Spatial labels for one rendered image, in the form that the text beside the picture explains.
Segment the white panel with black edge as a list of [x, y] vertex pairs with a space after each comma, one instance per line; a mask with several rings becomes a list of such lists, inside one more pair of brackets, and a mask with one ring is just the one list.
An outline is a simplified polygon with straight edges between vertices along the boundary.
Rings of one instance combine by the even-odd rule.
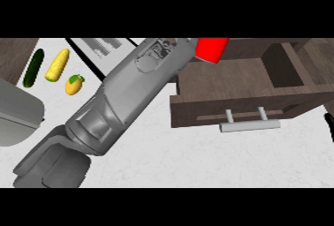
[[130, 38], [67, 38], [65, 41], [101, 81], [139, 46]]

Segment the brown wooden panel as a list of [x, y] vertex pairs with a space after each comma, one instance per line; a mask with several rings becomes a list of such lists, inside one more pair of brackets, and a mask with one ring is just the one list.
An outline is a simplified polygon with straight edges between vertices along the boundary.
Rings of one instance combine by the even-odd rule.
[[0, 78], [16, 85], [38, 38], [0, 38]]

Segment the brown wooden cabinet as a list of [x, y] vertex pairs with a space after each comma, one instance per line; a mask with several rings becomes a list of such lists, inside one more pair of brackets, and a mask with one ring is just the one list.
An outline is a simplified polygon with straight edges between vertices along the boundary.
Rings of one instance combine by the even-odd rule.
[[306, 68], [310, 84], [334, 84], [334, 39], [232, 38], [223, 60], [259, 58], [275, 87], [304, 86], [306, 82], [284, 50], [288, 44]]

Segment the yellow mango with green leaf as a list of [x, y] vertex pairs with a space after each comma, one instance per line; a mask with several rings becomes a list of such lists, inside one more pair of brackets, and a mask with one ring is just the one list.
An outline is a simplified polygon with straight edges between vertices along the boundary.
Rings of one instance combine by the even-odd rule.
[[65, 93], [74, 95], [81, 90], [84, 83], [84, 77], [80, 74], [75, 74], [69, 77], [65, 83]]

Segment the green cucumber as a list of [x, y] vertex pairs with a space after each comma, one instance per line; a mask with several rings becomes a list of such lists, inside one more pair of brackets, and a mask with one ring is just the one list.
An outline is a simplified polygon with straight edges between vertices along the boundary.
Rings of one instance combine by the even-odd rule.
[[27, 69], [24, 81], [22, 81], [24, 87], [33, 87], [34, 85], [37, 75], [38, 75], [38, 69], [43, 63], [43, 58], [44, 58], [44, 50], [37, 49], [28, 64], [28, 69]]

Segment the grey rounded appliance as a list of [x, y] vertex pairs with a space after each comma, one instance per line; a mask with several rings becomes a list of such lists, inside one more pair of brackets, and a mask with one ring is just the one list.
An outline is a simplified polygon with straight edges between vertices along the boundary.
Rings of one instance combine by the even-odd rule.
[[0, 147], [22, 142], [44, 118], [41, 100], [0, 78]]

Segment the brown wooden drawer front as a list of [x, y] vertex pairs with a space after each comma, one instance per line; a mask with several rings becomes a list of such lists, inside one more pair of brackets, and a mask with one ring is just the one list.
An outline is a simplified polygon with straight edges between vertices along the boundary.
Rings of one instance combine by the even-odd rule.
[[334, 100], [334, 85], [266, 88], [180, 94], [170, 97], [171, 128], [260, 120], [259, 107], [269, 119], [290, 119]]

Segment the yellow corn cob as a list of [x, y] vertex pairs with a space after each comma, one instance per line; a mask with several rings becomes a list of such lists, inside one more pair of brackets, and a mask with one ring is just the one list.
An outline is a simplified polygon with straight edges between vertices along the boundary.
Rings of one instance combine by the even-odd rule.
[[71, 51], [68, 49], [62, 49], [50, 63], [50, 68], [47, 69], [44, 75], [44, 79], [50, 82], [56, 82], [61, 78], [61, 74], [69, 59], [69, 53]]

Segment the brown wooden drawer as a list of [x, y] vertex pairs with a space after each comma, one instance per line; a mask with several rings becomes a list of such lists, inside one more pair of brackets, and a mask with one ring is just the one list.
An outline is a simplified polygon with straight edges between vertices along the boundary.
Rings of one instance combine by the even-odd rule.
[[269, 119], [290, 119], [334, 100], [334, 85], [266, 88], [180, 94], [170, 97], [171, 128], [260, 120], [259, 107]]
[[179, 74], [177, 94], [241, 94], [313, 85], [294, 43], [229, 43], [219, 64], [191, 62]]

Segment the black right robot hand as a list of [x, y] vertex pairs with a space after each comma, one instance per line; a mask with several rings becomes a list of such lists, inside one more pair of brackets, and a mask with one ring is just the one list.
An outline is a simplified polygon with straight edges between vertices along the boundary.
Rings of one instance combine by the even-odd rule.
[[331, 136], [334, 137], [334, 116], [330, 113], [325, 113], [324, 118], [328, 123]]

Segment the red can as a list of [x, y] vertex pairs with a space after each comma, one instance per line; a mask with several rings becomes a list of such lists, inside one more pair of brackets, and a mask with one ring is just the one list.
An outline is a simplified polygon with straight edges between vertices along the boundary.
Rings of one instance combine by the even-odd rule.
[[195, 47], [195, 57], [216, 64], [222, 58], [229, 38], [200, 38]]

